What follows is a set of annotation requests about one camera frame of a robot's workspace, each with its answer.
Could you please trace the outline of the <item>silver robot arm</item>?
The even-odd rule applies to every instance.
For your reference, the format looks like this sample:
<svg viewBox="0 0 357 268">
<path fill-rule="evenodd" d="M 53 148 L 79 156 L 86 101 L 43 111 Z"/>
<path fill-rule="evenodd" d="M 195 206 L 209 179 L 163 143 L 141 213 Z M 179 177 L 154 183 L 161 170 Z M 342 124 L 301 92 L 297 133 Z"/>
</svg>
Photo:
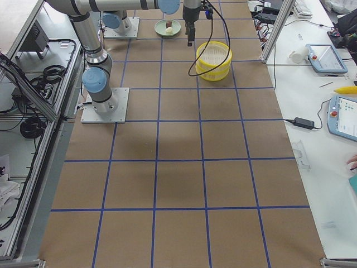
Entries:
<svg viewBox="0 0 357 268">
<path fill-rule="evenodd" d="M 132 29 L 126 10 L 104 12 L 102 20 L 107 28 L 119 36 L 124 36 Z"/>
<path fill-rule="evenodd" d="M 90 12 L 103 12 L 119 16 L 124 22 L 127 10 L 160 9 L 162 13 L 174 14 L 180 1 L 47 1 L 55 10 L 68 15 L 73 29 L 86 54 L 89 69 L 84 71 L 82 83 L 89 93 L 96 112 L 107 113 L 118 107 L 118 98 L 110 88 L 112 58 L 99 41 L 98 31 L 90 18 Z"/>
</svg>

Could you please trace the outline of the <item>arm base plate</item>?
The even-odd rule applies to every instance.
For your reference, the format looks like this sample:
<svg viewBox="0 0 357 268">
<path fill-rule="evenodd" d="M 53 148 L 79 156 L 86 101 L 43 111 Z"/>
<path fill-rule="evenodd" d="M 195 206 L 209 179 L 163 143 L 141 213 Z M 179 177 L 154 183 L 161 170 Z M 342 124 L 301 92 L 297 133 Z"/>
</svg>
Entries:
<svg viewBox="0 0 357 268">
<path fill-rule="evenodd" d="M 126 121 L 129 88 L 111 88 L 112 96 L 106 102 L 93 102 L 88 94 L 83 106 L 81 123 L 124 123 Z"/>
<path fill-rule="evenodd" d="M 124 20 L 120 20 L 118 17 L 104 19 L 104 37 L 106 39 L 136 39 L 139 22 L 138 17 L 127 17 Z"/>
</svg>

